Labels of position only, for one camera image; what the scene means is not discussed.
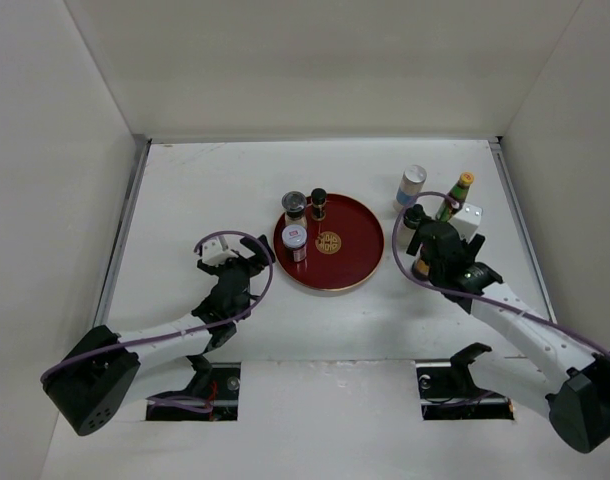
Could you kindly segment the glass grinder with black top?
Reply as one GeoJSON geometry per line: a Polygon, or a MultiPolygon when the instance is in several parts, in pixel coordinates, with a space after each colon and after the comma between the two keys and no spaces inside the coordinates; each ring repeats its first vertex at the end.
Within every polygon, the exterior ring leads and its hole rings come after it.
{"type": "Polygon", "coordinates": [[[300,191],[289,191],[281,199],[286,226],[300,225],[307,228],[307,198],[300,191]]]}

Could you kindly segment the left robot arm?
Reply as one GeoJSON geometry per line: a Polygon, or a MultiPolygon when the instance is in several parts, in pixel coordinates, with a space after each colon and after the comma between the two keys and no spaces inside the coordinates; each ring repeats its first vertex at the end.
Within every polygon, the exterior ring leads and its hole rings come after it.
{"type": "Polygon", "coordinates": [[[197,267],[216,278],[209,294],[181,318],[132,332],[106,325],[89,330],[67,356],[46,370],[45,394],[79,436],[103,428],[133,401],[185,408],[209,387],[211,366],[205,356],[225,345],[263,300],[251,280],[271,274],[276,260],[266,236],[236,235],[251,251],[245,257],[215,232],[195,246],[197,267]]]}

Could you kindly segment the small black-capped spice bottle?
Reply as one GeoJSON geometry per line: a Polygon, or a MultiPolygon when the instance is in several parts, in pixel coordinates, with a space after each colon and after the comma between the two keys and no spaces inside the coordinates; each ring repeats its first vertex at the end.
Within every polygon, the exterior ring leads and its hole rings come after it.
{"type": "Polygon", "coordinates": [[[327,192],[323,188],[315,188],[311,192],[311,217],[314,221],[322,221],[326,216],[327,192]]]}

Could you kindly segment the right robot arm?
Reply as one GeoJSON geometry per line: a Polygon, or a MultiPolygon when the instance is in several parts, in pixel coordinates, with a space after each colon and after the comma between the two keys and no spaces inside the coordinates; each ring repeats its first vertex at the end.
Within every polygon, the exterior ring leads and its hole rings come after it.
{"type": "Polygon", "coordinates": [[[407,248],[429,267],[429,286],[491,327],[535,367],[495,358],[474,343],[454,354],[449,384],[468,396],[487,389],[546,418],[573,450],[587,454],[610,438],[610,351],[534,314],[500,274],[477,261],[485,241],[461,239],[446,222],[423,220],[407,248]]]}

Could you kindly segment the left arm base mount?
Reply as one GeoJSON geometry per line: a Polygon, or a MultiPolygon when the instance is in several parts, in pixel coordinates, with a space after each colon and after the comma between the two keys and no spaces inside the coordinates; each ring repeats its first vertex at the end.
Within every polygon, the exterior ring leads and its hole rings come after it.
{"type": "Polygon", "coordinates": [[[210,363],[203,356],[189,357],[194,375],[181,390],[156,395],[149,401],[145,420],[150,422],[229,422],[238,419],[241,388],[240,363],[210,363]]]}

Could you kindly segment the red-capped sauce jar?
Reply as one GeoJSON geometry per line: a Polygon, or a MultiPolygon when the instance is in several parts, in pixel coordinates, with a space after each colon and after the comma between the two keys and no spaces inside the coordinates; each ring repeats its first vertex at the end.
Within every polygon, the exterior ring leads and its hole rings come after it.
{"type": "Polygon", "coordinates": [[[429,279],[430,266],[424,259],[423,246],[420,247],[418,255],[412,264],[411,273],[419,281],[425,282],[429,279]]]}

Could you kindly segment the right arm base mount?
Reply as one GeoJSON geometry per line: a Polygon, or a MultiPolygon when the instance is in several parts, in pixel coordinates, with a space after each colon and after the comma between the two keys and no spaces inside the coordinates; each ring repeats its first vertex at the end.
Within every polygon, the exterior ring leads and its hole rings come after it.
{"type": "Polygon", "coordinates": [[[509,398],[479,388],[469,367],[492,349],[471,344],[449,359],[416,363],[421,415],[425,421],[514,420],[509,398]]]}

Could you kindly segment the jar with white lid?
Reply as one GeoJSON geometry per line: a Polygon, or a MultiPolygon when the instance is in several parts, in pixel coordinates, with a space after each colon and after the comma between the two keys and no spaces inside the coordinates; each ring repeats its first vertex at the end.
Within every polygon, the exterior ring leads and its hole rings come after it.
{"type": "Polygon", "coordinates": [[[306,258],[308,232],[305,227],[298,224],[287,225],[281,232],[281,239],[294,262],[298,263],[306,258]]]}

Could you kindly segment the white bottle with black cap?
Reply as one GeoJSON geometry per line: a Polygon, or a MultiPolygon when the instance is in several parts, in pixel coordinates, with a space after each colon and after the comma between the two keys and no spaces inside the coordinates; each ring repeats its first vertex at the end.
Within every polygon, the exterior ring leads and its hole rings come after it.
{"type": "Polygon", "coordinates": [[[417,229],[421,222],[425,219],[426,214],[424,207],[420,204],[415,204],[405,210],[403,216],[403,226],[401,230],[402,240],[401,245],[405,250],[408,249],[417,229]]]}

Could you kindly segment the blue-labelled silver-capped shaker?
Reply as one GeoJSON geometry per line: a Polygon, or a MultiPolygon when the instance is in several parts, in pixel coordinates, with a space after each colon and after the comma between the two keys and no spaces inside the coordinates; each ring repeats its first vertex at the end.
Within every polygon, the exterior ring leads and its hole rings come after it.
{"type": "Polygon", "coordinates": [[[426,170],[412,165],[403,171],[399,187],[392,202],[395,211],[403,209],[411,198],[421,192],[427,178],[426,170]]]}

